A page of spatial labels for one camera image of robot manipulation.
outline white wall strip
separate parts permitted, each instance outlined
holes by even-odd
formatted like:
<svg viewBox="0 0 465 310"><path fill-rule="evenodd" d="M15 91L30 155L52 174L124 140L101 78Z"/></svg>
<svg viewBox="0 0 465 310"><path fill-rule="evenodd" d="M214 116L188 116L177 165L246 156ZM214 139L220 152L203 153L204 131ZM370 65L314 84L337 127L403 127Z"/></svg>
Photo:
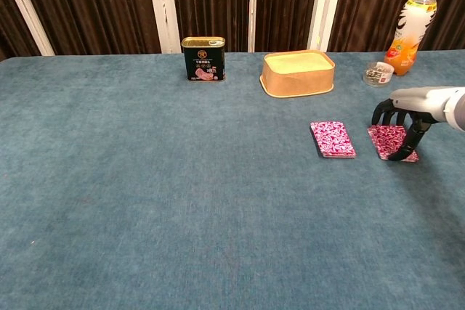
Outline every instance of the white wall strip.
<svg viewBox="0 0 465 310"><path fill-rule="evenodd" d="M320 29L323 20L323 10L326 0L314 0L312 11L312 22L310 23L310 32L308 35L307 49L318 50L320 48L321 37Z"/></svg>
<svg viewBox="0 0 465 310"><path fill-rule="evenodd" d="M42 56L54 56L55 53L52 45L45 34L44 27L42 27L39 16L37 16L37 12L34 9L31 0L15 1Z"/></svg>
<svg viewBox="0 0 465 310"><path fill-rule="evenodd" d="M307 48L325 52L333 28L338 0L315 0Z"/></svg>
<svg viewBox="0 0 465 310"><path fill-rule="evenodd" d="M248 0L248 52L255 52L256 0Z"/></svg>
<svg viewBox="0 0 465 310"><path fill-rule="evenodd" d="M179 29L174 0L152 0L161 52L180 53Z"/></svg>

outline paper container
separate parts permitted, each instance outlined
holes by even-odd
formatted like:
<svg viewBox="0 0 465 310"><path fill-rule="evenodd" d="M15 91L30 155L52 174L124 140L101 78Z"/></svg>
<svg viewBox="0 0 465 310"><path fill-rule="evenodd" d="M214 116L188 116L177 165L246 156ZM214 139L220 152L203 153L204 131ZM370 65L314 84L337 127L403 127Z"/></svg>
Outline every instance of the paper container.
<svg viewBox="0 0 465 310"><path fill-rule="evenodd" d="M260 82L267 94L277 98L324 94L333 89L334 66L318 50L267 54Z"/></svg>

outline can label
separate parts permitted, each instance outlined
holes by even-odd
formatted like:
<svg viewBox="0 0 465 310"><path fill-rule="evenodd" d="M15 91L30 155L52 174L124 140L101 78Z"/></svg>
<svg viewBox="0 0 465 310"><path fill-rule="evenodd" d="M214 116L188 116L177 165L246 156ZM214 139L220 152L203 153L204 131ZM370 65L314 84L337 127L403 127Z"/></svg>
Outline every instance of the can label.
<svg viewBox="0 0 465 310"><path fill-rule="evenodd" d="M217 41L207 41L215 45ZM183 46L187 78L191 81L223 81L225 79L225 48Z"/></svg>

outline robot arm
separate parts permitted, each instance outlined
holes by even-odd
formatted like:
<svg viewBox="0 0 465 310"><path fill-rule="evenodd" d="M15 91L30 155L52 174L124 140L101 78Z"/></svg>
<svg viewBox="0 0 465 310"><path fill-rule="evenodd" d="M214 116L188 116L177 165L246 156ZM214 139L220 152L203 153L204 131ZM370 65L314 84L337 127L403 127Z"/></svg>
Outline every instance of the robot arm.
<svg viewBox="0 0 465 310"><path fill-rule="evenodd" d="M389 156L399 161L408 157L433 123L447 122L459 131L465 131L465 87L427 86L400 89L376 107L371 123L376 125L383 116L383 125L389 125L397 113L396 125L401 126L407 114L412 125L397 152Z"/></svg>

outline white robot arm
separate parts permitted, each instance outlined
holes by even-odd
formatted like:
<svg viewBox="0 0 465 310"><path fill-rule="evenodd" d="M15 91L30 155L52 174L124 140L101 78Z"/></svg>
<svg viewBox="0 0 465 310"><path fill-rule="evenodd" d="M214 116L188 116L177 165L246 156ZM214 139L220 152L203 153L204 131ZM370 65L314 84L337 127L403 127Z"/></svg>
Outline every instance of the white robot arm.
<svg viewBox="0 0 465 310"><path fill-rule="evenodd" d="M413 152L433 123L447 122L453 128L465 131L465 87L426 86L396 90L389 99L379 103L371 123L376 125L384 114L382 124L389 125L395 113L399 126L404 124L407 114L413 121L399 150L389 156L390 160L402 160Z"/></svg>

